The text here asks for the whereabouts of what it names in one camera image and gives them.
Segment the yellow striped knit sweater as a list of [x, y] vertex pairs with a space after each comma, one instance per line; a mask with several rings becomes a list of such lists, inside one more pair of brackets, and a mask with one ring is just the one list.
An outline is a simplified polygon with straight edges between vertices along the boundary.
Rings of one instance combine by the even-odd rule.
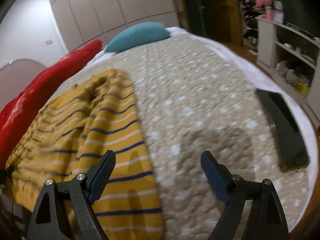
[[162, 239], [164, 220], [157, 183], [127, 73], [108, 69], [74, 85], [33, 120], [13, 150], [9, 192], [33, 210], [44, 182], [73, 179], [106, 151], [116, 165], [93, 211], [109, 239]]

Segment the black smartphone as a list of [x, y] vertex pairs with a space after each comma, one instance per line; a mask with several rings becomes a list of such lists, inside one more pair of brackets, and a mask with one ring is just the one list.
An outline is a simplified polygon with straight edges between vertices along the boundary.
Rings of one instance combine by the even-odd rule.
[[276, 140], [279, 167], [284, 172], [306, 168], [310, 159], [298, 124], [280, 93], [256, 89]]

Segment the red patterned duvet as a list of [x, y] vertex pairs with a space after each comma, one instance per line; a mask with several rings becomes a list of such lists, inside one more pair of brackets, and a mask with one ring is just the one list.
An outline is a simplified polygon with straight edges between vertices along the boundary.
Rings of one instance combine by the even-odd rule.
[[102, 49], [99, 39], [75, 50], [42, 71], [1, 111], [1, 169], [19, 143], [39, 110], [57, 88], [82, 69]]

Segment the pink upholstered headboard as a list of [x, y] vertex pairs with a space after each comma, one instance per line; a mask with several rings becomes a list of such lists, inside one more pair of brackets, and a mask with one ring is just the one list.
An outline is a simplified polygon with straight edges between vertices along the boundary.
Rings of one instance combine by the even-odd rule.
[[1, 67], [1, 111], [45, 69], [47, 69], [45, 65], [32, 59], [13, 60]]

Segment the white open shelf unit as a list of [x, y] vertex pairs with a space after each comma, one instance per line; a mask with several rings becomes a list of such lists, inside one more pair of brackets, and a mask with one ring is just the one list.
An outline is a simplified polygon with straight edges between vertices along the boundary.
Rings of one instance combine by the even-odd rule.
[[319, 38], [295, 28], [256, 18], [257, 65], [287, 92], [319, 127]]

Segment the dark green board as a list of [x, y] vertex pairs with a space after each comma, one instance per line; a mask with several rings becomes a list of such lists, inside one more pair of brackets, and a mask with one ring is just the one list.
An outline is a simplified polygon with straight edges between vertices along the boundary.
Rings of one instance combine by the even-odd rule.
[[315, 37], [319, 37], [319, 24], [307, 12], [300, 0], [281, 0], [283, 5], [284, 23], [294, 25]]

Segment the teal pillow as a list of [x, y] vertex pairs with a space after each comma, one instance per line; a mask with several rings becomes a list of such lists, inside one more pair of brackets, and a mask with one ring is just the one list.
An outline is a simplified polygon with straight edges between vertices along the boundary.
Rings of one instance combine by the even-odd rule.
[[134, 25], [115, 36], [107, 45], [106, 53], [120, 53], [128, 49], [157, 42], [170, 37], [164, 24], [145, 22]]

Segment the white wardrobe doors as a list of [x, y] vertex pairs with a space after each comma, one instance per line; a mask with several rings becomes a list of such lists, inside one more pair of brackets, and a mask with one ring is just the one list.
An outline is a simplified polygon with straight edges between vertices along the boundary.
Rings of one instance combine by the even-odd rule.
[[125, 29], [144, 22], [179, 27], [174, 0], [50, 0], [69, 51], [99, 38], [107, 45]]

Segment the dark wooden door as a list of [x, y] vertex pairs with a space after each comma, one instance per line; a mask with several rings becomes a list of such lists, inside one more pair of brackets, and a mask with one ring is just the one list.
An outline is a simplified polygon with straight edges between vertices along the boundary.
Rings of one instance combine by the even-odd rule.
[[238, 0], [184, 0], [191, 32], [219, 42], [243, 44]]

